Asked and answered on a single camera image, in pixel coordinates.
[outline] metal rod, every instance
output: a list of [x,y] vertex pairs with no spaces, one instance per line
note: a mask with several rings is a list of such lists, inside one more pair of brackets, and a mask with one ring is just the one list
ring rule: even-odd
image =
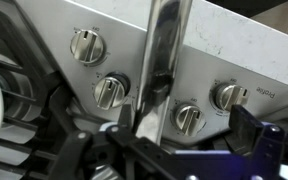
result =
[[152,0],[133,130],[159,144],[192,0]]

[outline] control panel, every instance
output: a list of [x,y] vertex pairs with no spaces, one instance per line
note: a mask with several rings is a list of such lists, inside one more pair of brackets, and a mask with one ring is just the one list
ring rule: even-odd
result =
[[[134,118],[146,31],[70,1],[27,6],[83,111],[117,121],[121,107],[130,104]],[[48,13],[34,13],[41,8]],[[179,144],[193,145],[228,130],[234,104],[256,116],[288,106],[287,85],[189,46],[183,48],[174,83],[163,138]]]

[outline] brand label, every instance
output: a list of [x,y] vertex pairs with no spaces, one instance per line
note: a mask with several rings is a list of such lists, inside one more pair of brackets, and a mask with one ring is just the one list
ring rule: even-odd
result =
[[260,87],[258,87],[258,88],[256,89],[256,91],[259,92],[259,93],[262,94],[262,95],[269,96],[269,97],[272,98],[272,99],[275,97],[275,93],[273,93],[272,91],[269,91],[269,90],[260,88]]

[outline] chrome knob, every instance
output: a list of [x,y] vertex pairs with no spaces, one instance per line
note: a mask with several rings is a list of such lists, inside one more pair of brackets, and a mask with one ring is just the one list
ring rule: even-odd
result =
[[203,113],[199,108],[188,104],[177,109],[174,121],[177,128],[187,136],[195,136],[205,125]]
[[71,52],[74,59],[84,64],[97,65],[103,59],[104,43],[95,32],[81,30],[72,39]]
[[250,96],[247,89],[238,85],[220,85],[215,94],[215,103],[218,108],[231,111],[232,105],[245,105]]
[[97,106],[108,110],[123,104],[129,91],[129,81],[123,75],[108,75],[100,80],[94,91]]

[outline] control knob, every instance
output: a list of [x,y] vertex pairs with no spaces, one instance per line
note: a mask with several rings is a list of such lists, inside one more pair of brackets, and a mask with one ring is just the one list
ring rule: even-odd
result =
[[181,105],[175,112],[174,123],[187,136],[195,136],[205,125],[203,113],[194,105]]
[[95,87],[94,97],[97,106],[108,110],[122,105],[129,89],[130,83],[124,74],[108,74]]
[[231,111],[232,105],[245,105],[249,95],[249,91],[241,86],[224,84],[216,90],[215,103],[221,110]]
[[103,60],[104,43],[97,33],[81,30],[72,39],[71,52],[74,59],[94,66]]

